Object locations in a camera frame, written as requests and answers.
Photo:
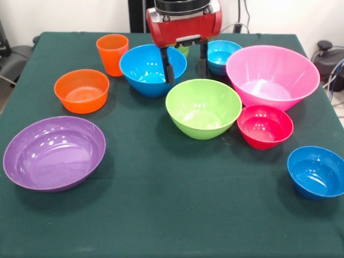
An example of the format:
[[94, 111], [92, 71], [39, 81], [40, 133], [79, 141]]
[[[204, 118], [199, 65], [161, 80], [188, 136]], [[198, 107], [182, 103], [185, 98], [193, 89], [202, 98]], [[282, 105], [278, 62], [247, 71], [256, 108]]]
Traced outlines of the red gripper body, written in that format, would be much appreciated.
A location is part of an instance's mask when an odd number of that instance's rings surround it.
[[222, 10], [217, 8], [210, 13], [195, 13], [190, 16], [170, 16], [164, 20], [154, 8], [146, 11], [146, 20], [152, 39], [157, 47], [176, 46], [192, 39], [201, 41], [219, 35], [222, 25]]

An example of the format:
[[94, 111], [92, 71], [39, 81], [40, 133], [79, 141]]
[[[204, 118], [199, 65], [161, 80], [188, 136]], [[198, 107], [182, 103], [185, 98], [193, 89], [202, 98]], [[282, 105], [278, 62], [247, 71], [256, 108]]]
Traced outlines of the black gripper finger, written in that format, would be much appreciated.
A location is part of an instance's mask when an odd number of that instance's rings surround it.
[[169, 62], [167, 48], [161, 48], [161, 59], [163, 64], [165, 82], [170, 85], [175, 85], [175, 76], [173, 71], [173, 66]]
[[208, 43], [201, 42], [200, 43], [200, 57], [198, 59], [198, 75], [200, 78], [207, 78], [207, 51], [208, 51]]

